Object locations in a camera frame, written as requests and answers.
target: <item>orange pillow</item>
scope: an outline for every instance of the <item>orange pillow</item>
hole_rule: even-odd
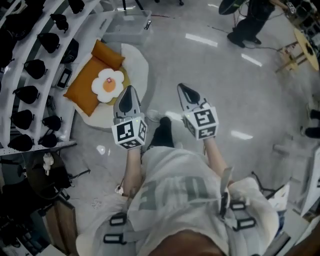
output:
[[[89,117],[100,103],[97,95],[91,90],[91,85],[99,72],[104,69],[110,69],[110,66],[93,56],[63,95],[76,103]]]
[[[103,61],[114,70],[119,70],[122,62],[125,59],[125,57],[122,57],[119,53],[114,52],[99,40],[95,42],[91,54],[97,57],[99,60]]]

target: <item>flower-shaped pillow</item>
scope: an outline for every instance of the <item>flower-shaped pillow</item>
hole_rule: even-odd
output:
[[[125,77],[121,71],[113,71],[111,68],[103,69],[92,82],[91,89],[97,94],[100,102],[108,103],[112,98],[117,98],[123,91],[122,82]]]

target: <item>plastic storage bin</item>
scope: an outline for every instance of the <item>plastic storage bin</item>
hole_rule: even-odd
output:
[[[117,11],[102,39],[106,42],[121,42],[143,45],[150,34],[146,27],[151,17],[150,10]]]

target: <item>glossy floor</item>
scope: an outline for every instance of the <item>glossy floor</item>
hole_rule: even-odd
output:
[[[234,180],[255,171],[266,187],[276,188],[291,176],[303,175],[307,160],[274,152],[273,144],[305,150],[316,145],[316,140],[300,135],[299,127],[307,120],[306,103],[318,93],[319,73],[305,62],[296,71],[276,74],[283,64],[278,52],[241,49],[227,40],[225,32],[212,28],[231,32],[234,26],[232,15],[218,14],[219,0],[184,2],[179,6],[178,0],[141,0],[146,10],[157,15],[152,17],[152,34],[141,48],[155,77],[149,108],[180,114],[176,87],[188,83],[217,109],[220,125],[216,141],[226,162],[234,166]],[[136,5],[127,1],[128,7]],[[279,14],[277,9],[271,17]],[[284,15],[269,20],[258,38],[262,47],[271,48],[295,39]],[[149,135],[154,126],[150,126]],[[126,152],[115,146],[111,133],[87,126],[77,114],[71,136],[78,145],[64,151],[68,171],[92,171],[75,180],[75,187],[68,190],[82,232],[98,211],[108,207],[106,195],[122,180]],[[173,136],[184,148],[202,151],[202,144],[195,143],[179,121],[174,122]],[[96,149],[98,145],[105,147],[103,155]],[[99,209],[92,207],[94,198],[102,201]]]

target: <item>black shoe on shelf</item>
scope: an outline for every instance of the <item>black shoe on shelf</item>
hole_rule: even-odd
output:
[[[237,45],[237,46],[239,46],[241,48],[245,48],[246,47],[245,44],[241,40],[236,38],[233,33],[229,33],[226,37],[229,39],[229,41],[231,43],[233,43],[233,44],[235,44],[235,45]]]
[[[262,44],[262,42],[256,37],[254,37],[253,39],[248,39],[248,41],[249,42],[253,42],[253,43],[255,43],[256,45],[259,45],[259,46]]]

